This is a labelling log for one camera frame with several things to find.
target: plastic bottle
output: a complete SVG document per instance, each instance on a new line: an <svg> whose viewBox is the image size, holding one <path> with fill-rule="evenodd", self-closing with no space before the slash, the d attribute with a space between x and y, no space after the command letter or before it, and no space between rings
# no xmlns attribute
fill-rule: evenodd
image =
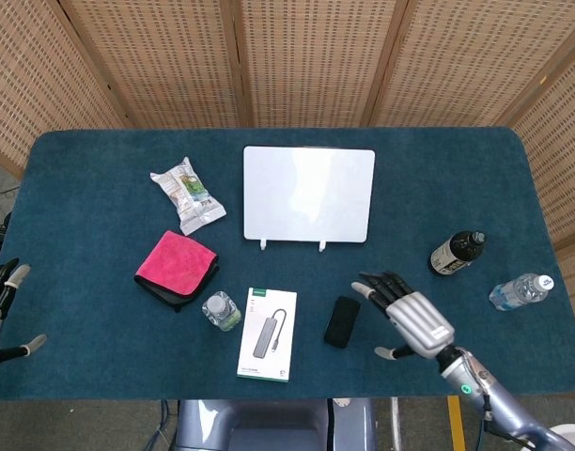
<svg viewBox="0 0 575 451"><path fill-rule="evenodd" d="M230 331L241 320L241 312L224 291L217 291L202 305L202 312L212 324L224 332Z"/></svg>
<svg viewBox="0 0 575 451"><path fill-rule="evenodd" d="M554 282L548 275L528 273L494 287L490 301L498 310L513 310L528 303L544 301L553 287Z"/></svg>
<svg viewBox="0 0 575 451"><path fill-rule="evenodd" d="M431 253L429 268L439 275L451 275L472 264L486 245L486 234L480 231L456 233Z"/></svg>

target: table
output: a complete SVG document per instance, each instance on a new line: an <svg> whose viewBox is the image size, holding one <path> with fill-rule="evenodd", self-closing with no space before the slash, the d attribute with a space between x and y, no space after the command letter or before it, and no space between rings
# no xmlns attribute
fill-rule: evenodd
<svg viewBox="0 0 575 451"><path fill-rule="evenodd" d="M242 230L246 145L376 151L364 244L271 242ZM218 253L220 271L180 313L132 276L165 230L179 231L152 181L189 156L227 216L192 238ZM451 277L427 257L462 229L488 233L485 254ZM311 398L445 395L435 362L387 362L375 346L401 338L370 303L347 349L322 341L335 299L355 294L359 271L399 272L426 294L470 349L514 393L575 389L575 321L519 138L504 128L49 132L34 145L0 260L32 272L12 306L2 346L36 334L34 356L0 365L0 399ZM523 272L555 289L537 305L494 310L492 287ZM249 287L298 292L288 383L236 377L241 326L222 333L200 312L212 292L243 310Z"/></svg>

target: robotic arm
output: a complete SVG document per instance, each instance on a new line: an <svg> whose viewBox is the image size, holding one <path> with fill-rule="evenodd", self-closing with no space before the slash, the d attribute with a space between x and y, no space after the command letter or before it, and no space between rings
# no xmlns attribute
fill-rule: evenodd
<svg viewBox="0 0 575 451"><path fill-rule="evenodd" d="M455 346L455 329L423 294L393 272L361 276L368 285L354 282L352 288L387 315L407 342L395 350L376 348L379 356L436 359L442 377L482 415L486 432L536 451L575 451L573 444L538 423L470 352Z"/></svg>
<svg viewBox="0 0 575 451"><path fill-rule="evenodd" d="M16 265L18 265L18 258L12 259L5 265L0 265L0 332L2 330L4 320L8 316L8 310L14 301L16 290L31 270L28 265L21 265L16 269L16 271L14 271ZM47 335L42 334L36 336L33 340L24 345L16 348L0 350L0 363L18 357L29 356L31 353L38 350L41 345L45 343L46 339Z"/></svg>

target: bottle cap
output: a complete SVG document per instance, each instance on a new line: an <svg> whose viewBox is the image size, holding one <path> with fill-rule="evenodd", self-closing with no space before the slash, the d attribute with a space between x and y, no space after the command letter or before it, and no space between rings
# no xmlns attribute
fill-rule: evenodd
<svg viewBox="0 0 575 451"><path fill-rule="evenodd" d="M554 287L554 282L548 275L539 275L534 279L534 288L538 291L550 291Z"/></svg>
<svg viewBox="0 0 575 451"><path fill-rule="evenodd" d="M484 244L486 242L486 234L484 232L476 231L476 232L472 233L471 241L473 244L477 244L478 246L481 246L482 244Z"/></svg>
<svg viewBox="0 0 575 451"><path fill-rule="evenodd" d="M223 313L225 311L225 300L221 296L210 296L206 301L206 308L208 308L209 312L213 315Z"/></svg>

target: pink microfiber towel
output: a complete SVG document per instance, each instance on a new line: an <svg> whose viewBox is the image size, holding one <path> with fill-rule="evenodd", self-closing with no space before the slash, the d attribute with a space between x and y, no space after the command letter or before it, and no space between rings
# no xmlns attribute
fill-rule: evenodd
<svg viewBox="0 0 575 451"><path fill-rule="evenodd" d="M134 280L180 310L216 273L217 258L199 242L167 231L139 267Z"/></svg>

